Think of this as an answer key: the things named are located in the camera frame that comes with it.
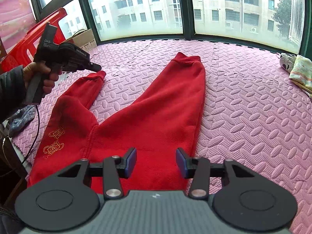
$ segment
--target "black cable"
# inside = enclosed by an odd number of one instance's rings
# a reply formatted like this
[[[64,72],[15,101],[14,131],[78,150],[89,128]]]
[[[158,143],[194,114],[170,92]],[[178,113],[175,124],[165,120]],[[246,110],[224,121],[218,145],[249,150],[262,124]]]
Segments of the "black cable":
[[[27,155],[25,156],[24,160],[22,161],[21,166],[16,167],[16,168],[10,170],[9,172],[7,172],[7,173],[1,175],[0,178],[2,178],[2,177],[4,177],[4,176],[8,175],[9,173],[12,173],[12,172],[16,171],[17,169],[19,169],[19,168],[21,168],[21,167],[23,167],[24,162],[26,161],[26,159],[29,157],[30,153],[32,152],[32,147],[34,146],[34,144],[35,144],[35,142],[36,142],[36,140],[37,140],[37,137],[38,137],[38,135],[39,135],[39,128],[40,128],[40,116],[39,116],[39,111],[38,111],[38,107],[37,107],[37,106],[36,106],[36,110],[37,110],[37,115],[38,115],[38,129],[37,129],[37,134],[36,134],[35,140],[32,142],[32,145],[31,145],[29,151],[27,152]]]

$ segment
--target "person's hand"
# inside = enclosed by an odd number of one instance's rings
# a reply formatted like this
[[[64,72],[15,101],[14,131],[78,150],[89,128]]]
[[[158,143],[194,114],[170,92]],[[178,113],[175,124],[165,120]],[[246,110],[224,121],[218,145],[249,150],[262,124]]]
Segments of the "person's hand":
[[[40,72],[42,74],[49,74],[51,72],[51,69],[45,65],[44,61],[29,63],[26,67],[23,68],[23,78],[26,89],[28,88],[28,85],[32,80],[32,77],[36,72]],[[59,73],[51,73],[49,79],[43,81],[43,92],[45,94],[51,93],[52,88],[54,88],[55,86],[54,82],[58,80],[59,75],[61,74],[62,70],[60,70]]]

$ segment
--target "embroidered logo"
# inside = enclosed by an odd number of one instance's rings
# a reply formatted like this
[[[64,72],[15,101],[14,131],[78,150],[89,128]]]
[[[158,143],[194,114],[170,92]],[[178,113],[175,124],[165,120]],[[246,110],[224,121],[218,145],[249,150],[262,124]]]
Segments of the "embroidered logo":
[[[59,126],[59,128],[57,130],[50,132],[49,136],[54,137],[55,139],[58,140],[58,138],[60,138],[60,136],[63,134],[65,134],[65,130],[64,130],[63,126]]]
[[[63,143],[59,143],[58,141],[56,141],[52,143],[51,145],[44,147],[43,153],[52,155],[54,152],[63,149],[63,147],[64,147]]]

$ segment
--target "red sweatpants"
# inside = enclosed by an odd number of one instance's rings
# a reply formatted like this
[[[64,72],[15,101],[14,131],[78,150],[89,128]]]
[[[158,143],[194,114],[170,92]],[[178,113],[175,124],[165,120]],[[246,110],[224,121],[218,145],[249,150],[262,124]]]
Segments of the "red sweatpants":
[[[58,98],[28,180],[33,185],[67,165],[87,158],[101,162],[137,148],[137,163],[128,190],[185,188],[175,163],[182,147],[194,155],[205,101],[205,69],[200,57],[178,53],[146,91],[130,106],[98,124],[89,108],[99,94],[106,73],[78,79]],[[91,188],[102,191],[102,178]]]

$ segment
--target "pink foam mat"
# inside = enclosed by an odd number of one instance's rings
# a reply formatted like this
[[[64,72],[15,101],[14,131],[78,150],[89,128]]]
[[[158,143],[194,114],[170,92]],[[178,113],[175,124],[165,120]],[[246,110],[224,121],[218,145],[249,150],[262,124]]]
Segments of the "pink foam mat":
[[[311,102],[288,80],[288,73],[279,66],[278,54],[195,40],[102,45],[90,54],[107,76],[90,111],[101,123],[130,105],[177,52],[200,56],[206,69],[206,100],[196,155],[220,163],[224,158],[233,158],[289,190],[298,202],[291,231],[311,234]],[[40,133],[30,163],[57,97],[88,73],[70,74],[43,99],[39,106]],[[36,117],[13,138],[24,155],[35,138],[37,124]],[[211,193],[221,188],[219,179],[211,182]]]

